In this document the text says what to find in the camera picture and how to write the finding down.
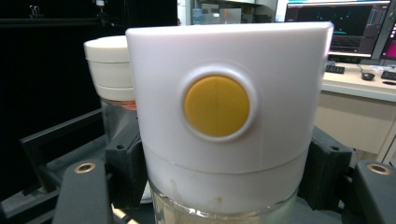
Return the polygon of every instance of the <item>monitor screen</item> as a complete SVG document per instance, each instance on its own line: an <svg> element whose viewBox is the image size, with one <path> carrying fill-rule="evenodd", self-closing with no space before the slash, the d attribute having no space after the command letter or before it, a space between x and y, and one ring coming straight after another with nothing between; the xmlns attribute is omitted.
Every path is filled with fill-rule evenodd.
<svg viewBox="0 0 396 224"><path fill-rule="evenodd" d="M382 49L380 59L396 60L396 21L393 23L387 41Z"/></svg>
<svg viewBox="0 0 396 224"><path fill-rule="evenodd" d="M331 21L329 58L371 58L389 1L288 4L285 22Z"/></svg>

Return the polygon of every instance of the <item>desk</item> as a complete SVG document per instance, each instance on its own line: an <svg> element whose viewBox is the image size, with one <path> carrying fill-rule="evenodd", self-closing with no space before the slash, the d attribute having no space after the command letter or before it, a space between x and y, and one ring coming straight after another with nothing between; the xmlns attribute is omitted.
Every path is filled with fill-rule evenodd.
<svg viewBox="0 0 396 224"><path fill-rule="evenodd" d="M370 159L389 162L396 151L396 86L369 65L337 65L345 73L324 74L315 124L342 144L373 153ZM362 80L361 69L375 79Z"/></svg>

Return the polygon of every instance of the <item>keyboard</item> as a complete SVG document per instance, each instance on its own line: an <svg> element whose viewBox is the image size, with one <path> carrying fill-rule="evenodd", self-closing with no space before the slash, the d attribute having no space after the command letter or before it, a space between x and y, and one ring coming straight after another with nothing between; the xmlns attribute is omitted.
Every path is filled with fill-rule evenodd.
<svg viewBox="0 0 396 224"><path fill-rule="evenodd" d="M384 71L381 75L382 79L396 80L396 72Z"/></svg>
<svg viewBox="0 0 396 224"><path fill-rule="evenodd" d="M326 65L326 72L328 73L344 74L345 70L346 70L345 67Z"/></svg>

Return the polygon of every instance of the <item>black wall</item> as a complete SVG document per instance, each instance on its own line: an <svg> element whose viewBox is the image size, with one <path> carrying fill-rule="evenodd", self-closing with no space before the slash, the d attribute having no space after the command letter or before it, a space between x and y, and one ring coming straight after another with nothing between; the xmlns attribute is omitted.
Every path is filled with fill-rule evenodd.
<svg viewBox="0 0 396 224"><path fill-rule="evenodd" d="M105 13L117 27L99 21L9 27L8 19L25 23L30 5L40 6L46 20L95 18L99 11L91 0L0 3L0 200L37 182L19 139L100 107L85 41L124 35L130 27L177 24L176 0L108 0Z"/></svg>

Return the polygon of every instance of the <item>yellow button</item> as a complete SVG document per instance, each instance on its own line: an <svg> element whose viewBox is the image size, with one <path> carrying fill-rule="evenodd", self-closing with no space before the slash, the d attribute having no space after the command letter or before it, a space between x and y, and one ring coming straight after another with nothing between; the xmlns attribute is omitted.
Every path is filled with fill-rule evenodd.
<svg viewBox="0 0 396 224"><path fill-rule="evenodd" d="M193 83L184 98L187 121L197 131L223 137L238 131L248 119L248 94L235 80L220 75Z"/></svg>

